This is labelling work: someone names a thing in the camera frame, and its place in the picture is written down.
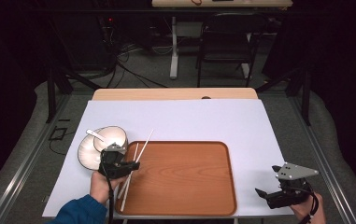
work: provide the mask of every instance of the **blue sleeve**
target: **blue sleeve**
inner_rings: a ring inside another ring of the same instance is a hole
[[[66,203],[49,224],[104,224],[107,209],[90,195]]]

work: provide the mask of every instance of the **table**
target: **table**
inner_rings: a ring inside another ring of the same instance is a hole
[[[82,116],[43,217],[56,216],[65,203],[89,192],[92,171],[79,164],[78,146],[87,129],[110,124],[122,127],[130,142],[146,139],[151,128],[155,131],[150,141],[221,141],[229,148],[235,182],[237,208],[231,217],[292,214],[289,208],[269,209],[254,190],[278,191],[271,166],[284,162],[255,90],[181,88],[96,91]],[[114,215],[118,219],[192,218]]]
[[[197,0],[194,2],[201,3],[197,6],[191,0],[152,0],[153,7],[290,7],[292,0],[234,0],[234,1],[217,1],[212,0]],[[176,17],[172,17],[172,61],[169,77],[176,79],[178,77],[178,35],[198,37],[200,33],[201,23],[197,22],[193,25],[184,24],[188,27],[188,33],[184,29],[177,30],[178,24]],[[242,64],[244,74],[247,74],[249,67],[247,64]]]

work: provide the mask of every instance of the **white table surface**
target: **white table surface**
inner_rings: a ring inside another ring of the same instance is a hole
[[[90,101],[43,217],[55,217],[65,203],[89,193],[92,171],[79,163],[78,146],[86,130],[106,126],[123,128],[129,142],[145,141],[152,129],[150,141],[222,141],[229,148],[235,182],[237,209],[232,217],[292,215],[287,207],[270,209],[255,191],[278,191],[271,166],[284,162],[262,101],[208,99]],[[115,218],[130,217],[115,213]]]

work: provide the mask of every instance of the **brown serving tray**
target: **brown serving tray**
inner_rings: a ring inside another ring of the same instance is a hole
[[[132,161],[145,142],[129,145]],[[129,216],[230,216],[236,210],[228,148],[222,142],[148,142],[133,172],[123,211]]]

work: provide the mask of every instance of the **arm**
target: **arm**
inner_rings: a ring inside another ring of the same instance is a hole
[[[325,224],[326,216],[323,210],[323,199],[322,196],[318,193],[315,193],[317,199],[319,201],[319,207],[314,217],[311,218],[311,224]],[[309,196],[308,199],[300,204],[291,205],[291,209],[293,210],[296,217],[301,221],[303,218],[309,214],[312,208],[312,196]]]
[[[111,180],[110,184],[115,189],[125,178]],[[72,200],[65,204],[51,223],[101,223],[105,222],[108,200],[108,184],[104,176],[99,172],[93,172],[91,176],[90,194],[78,200]]]

